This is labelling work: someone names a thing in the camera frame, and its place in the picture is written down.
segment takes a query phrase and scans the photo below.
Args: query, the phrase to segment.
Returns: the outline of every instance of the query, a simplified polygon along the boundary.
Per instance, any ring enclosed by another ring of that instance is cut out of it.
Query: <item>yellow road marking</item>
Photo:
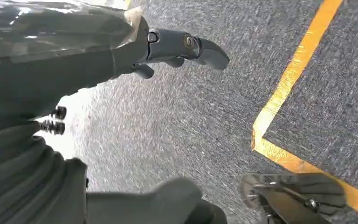
[[[125,5],[127,6],[127,9],[130,7],[131,0],[125,0]]]
[[[294,173],[324,173],[337,180],[344,188],[347,204],[358,211],[358,189],[318,169],[299,157],[263,139],[267,128],[288,97],[295,82],[307,66],[324,32],[328,28],[342,0],[325,0],[319,7],[303,40],[282,74],[273,95],[257,116],[252,130],[252,149]]]
[[[259,144],[276,113],[278,113],[278,110],[288,97],[294,83],[307,66],[308,61],[311,59],[323,33],[333,19],[341,1],[342,0],[325,0],[320,5],[303,40],[294,53],[291,62],[282,74],[281,80],[272,97],[259,113],[253,124],[254,141],[252,142],[252,148]]]

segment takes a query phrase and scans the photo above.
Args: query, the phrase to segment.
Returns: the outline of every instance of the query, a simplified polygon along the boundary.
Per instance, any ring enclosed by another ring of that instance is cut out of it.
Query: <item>bolt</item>
[[[42,123],[39,123],[41,130],[51,133],[63,135],[65,132],[65,124],[62,122],[54,122],[51,120],[45,120]]]
[[[58,106],[51,112],[50,116],[55,116],[56,119],[64,120],[67,116],[67,108],[65,106]]]
[[[152,42],[157,42],[158,41],[158,37],[157,37],[157,34],[155,33],[149,33],[147,35],[147,41],[152,43]]]
[[[192,47],[193,46],[193,38],[191,36],[186,37],[186,45],[188,47]]]

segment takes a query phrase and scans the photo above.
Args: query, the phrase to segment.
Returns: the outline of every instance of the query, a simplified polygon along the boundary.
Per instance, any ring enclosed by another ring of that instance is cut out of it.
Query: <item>yellow painted line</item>
[[[303,40],[293,55],[292,60],[282,74],[273,95],[256,118],[253,124],[252,148],[259,144],[276,113],[288,97],[294,83],[311,59],[323,33],[328,28],[342,0],[325,0],[319,7]]]
[[[288,151],[274,145],[265,139],[261,140],[259,147],[256,148],[256,151],[293,173],[323,173],[336,180],[344,188],[347,204],[358,211],[358,189],[355,187],[318,169],[312,164],[303,161],[299,157],[289,153]]]
[[[125,0],[125,5],[127,6],[127,9],[130,7],[131,0]]]
[[[294,173],[324,173],[344,188],[347,204],[358,211],[358,189],[318,169],[299,157],[263,139],[267,128],[307,66],[342,0],[325,0],[319,7],[292,60],[282,74],[273,95],[257,116],[252,130],[252,149]]]

